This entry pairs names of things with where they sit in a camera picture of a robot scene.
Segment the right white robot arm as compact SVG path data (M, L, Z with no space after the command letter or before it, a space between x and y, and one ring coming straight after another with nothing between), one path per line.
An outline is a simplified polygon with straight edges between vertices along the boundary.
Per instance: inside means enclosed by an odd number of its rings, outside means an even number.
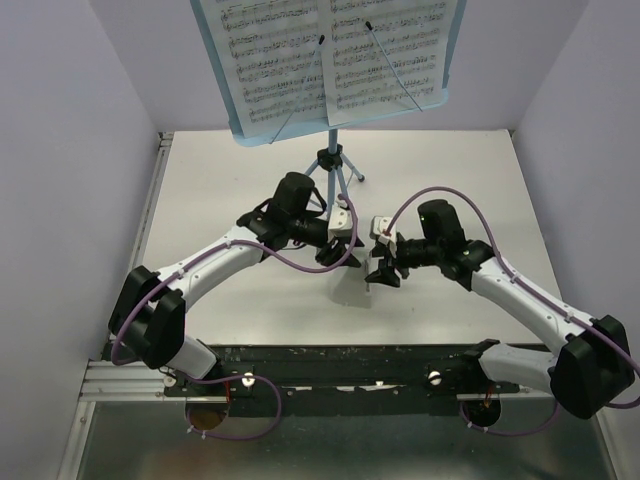
M390 218L372 220L378 266L367 282L397 288L410 270L436 267L464 289L499 306L542 341L543 352L488 340L460 367L460 379L480 392L508 382L551 394L570 414L589 419L630 387L635 374L626 330L616 318L595 318L531 283L481 240L469 240L455 208L436 199L418 208L423 236L406 239Z

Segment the grey metronome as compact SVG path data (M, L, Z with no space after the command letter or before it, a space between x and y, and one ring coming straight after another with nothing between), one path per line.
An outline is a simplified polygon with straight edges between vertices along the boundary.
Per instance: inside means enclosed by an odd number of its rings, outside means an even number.
M337 305L359 309L372 306L371 288L365 282L369 273L369 259L358 258L360 267L340 267L330 274L328 298Z

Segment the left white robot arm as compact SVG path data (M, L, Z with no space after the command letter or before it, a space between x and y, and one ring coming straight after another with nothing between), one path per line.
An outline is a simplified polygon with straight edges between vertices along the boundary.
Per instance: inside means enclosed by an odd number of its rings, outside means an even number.
M111 362L166 367L187 376L197 393L214 393L222 380L218 357L187 335L189 309L231 276L269 258L315 274L357 268L357 226L347 195L329 205L309 176L287 173L271 197L211 245L168 267L152 271L140 265L128 273L108 323L115 337Z

